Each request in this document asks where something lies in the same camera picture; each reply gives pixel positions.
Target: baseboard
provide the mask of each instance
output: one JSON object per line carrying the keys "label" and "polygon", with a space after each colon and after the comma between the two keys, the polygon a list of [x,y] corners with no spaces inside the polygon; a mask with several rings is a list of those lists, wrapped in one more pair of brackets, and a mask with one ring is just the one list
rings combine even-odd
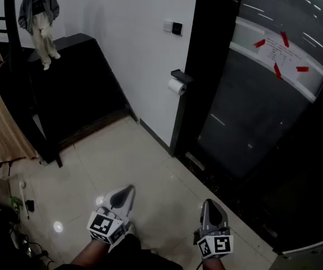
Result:
{"label": "baseboard", "polygon": [[171,157],[174,157],[174,154],[171,153],[170,147],[140,118],[140,124],[144,129],[165,149]]}

